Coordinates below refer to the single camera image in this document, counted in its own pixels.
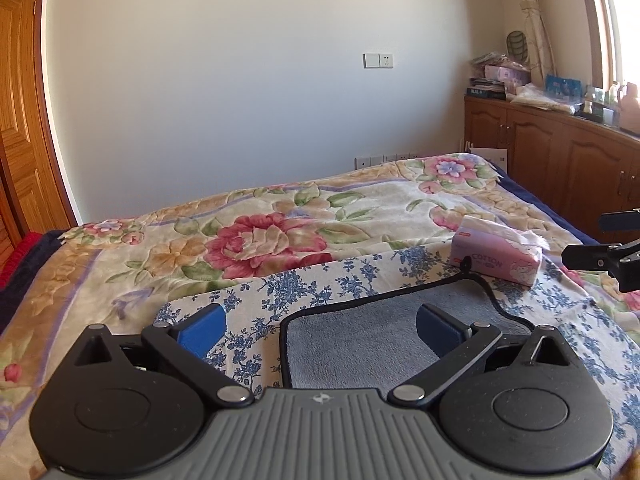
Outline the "purple grey microfiber towel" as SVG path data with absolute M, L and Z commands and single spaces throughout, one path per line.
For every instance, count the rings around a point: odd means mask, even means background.
M 389 393 L 438 360 L 416 332 L 431 304 L 464 325 L 485 322 L 506 336 L 528 336 L 533 323 L 506 312 L 488 281 L 471 272 L 422 285 L 300 310 L 280 324 L 285 388 L 375 388 Z

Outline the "wooden side cabinet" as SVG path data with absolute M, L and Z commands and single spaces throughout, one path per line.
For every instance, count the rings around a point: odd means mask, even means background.
M 604 232 L 601 214 L 639 206 L 639 139 L 567 114 L 467 96 L 467 148 L 504 148 L 508 175 L 598 242 L 630 242 L 637 231 Z

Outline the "pink cotton tissue pack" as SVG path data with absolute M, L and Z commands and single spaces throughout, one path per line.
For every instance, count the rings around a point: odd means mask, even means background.
M 466 216 L 451 241 L 449 263 L 462 269 L 532 287 L 550 246 L 533 231 Z

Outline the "floral bed blanket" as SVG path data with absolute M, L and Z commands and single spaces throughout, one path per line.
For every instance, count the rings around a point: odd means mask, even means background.
M 87 325 L 135 334 L 219 302 L 228 330 L 207 359 L 261 392 L 280 380 L 278 326 L 287 315 L 446 278 L 465 217 L 548 244 L 534 286 L 493 281 L 492 289 L 509 313 L 562 330 L 612 408 L 601 471 L 637 478 L 638 295 L 623 294 L 603 273 L 565 269 L 561 252 L 582 232 L 465 153 L 243 188 L 44 234 L 6 267 L 1 289 L 2 477 L 43 474 L 29 412 Z

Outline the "white cardboard box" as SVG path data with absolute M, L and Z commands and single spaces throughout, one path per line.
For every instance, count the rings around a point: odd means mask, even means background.
M 508 150 L 506 148 L 470 148 L 474 155 L 483 157 L 503 172 L 508 172 Z

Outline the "blue picture card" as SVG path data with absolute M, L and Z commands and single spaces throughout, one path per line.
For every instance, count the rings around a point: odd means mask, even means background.
M 582 82 L 579 79 L 547 74 L 544 80 L 544 94 L 550 99 L 577 104 L 584 99 L 584 88 L 582 88 Z

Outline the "clutter pile on cabinet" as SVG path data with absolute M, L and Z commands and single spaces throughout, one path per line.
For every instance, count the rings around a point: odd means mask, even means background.
M 491 51 L 470 62 L 471 77 L 466 95 L 507 101 L 518 88 L 532 81 L 527 38 L 521 30 L 506 35 L 506 53 Z

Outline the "wooden door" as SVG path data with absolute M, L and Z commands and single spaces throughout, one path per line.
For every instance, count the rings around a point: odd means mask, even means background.
M 44 94 L 43 0 L 1 0 L 1 260 L 30 232 L 77 222 Z

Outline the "floral beige curtain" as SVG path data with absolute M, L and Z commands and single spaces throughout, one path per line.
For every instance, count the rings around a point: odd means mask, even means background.
M 523 32 L 528 51 L 528 67 L 532 81 L 539 87 L 548 75 L 556 73 L 551 41 L 539 0 L 518 0 L 523 20 Z

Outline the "low wall socket row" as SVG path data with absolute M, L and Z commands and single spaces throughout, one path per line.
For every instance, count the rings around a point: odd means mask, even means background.
M 354 168 L 356 170 L 386 164 L 386 162 L 398 162 L 398 160 L 407 160 L 417 158 L 416 153 L 390 154 L 390 155 L 374 155 L 374 156 L 358 156 L 354 159 Z

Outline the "white wall switch socket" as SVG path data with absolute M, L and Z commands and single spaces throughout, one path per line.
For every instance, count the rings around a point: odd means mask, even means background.
M 394 57 L 389 53 L 363 53 L 363 67 L 366 70 L 376 70 L 377 68 L 394 67 Z

